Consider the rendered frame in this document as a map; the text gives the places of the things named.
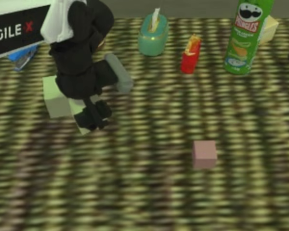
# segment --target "blue object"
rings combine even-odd
[[[28,54],[30,51],[35,51],[37,49],[38,45],[23,49],[21,51],[17,51],[13,54],[9,54],[8,55],[8,59],[11,60],[12,62],[16,62],[17,60],[19,60],[21,57],[23,57],[24,55]]]
[[[169,30],[167,18],[160,14],[157,24],[156,29],[152,30],[152,14],[144,19],[138,35],[140,53],[148,56],[157,56],[163,53]]]

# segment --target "teal tissue box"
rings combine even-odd
[[[152,28],[152,14],[148,15],[140,28],[138,35],[138,50],[148,56],[162,54],[168,38],[168,21],[163,15],[158,16],[156,28]]]

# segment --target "green and brown surface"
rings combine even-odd
[[[135,80],[109,88],[111,125],[81,136],[49,119],[43,45],[22,73],[0,59],[0,231],[289,231],[289,19],[248,76],[226,73],[230,20],[171,19],[165,53],[137,51],[140,19],[117,20],[113,51]],[[194,75],[179,71],[191,33]],[[216,140],[218,163],[192,169],[192,140]]]

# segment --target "pink cube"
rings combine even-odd
[[[215,141],[194,141],[193,167],[195,169],[213,168],[216,164],[217,153]]]

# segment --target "green pringles can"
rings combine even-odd
[[[226,71],[236,75],[250,72],[273,3],[274,0],[239,0],[224,58]]]

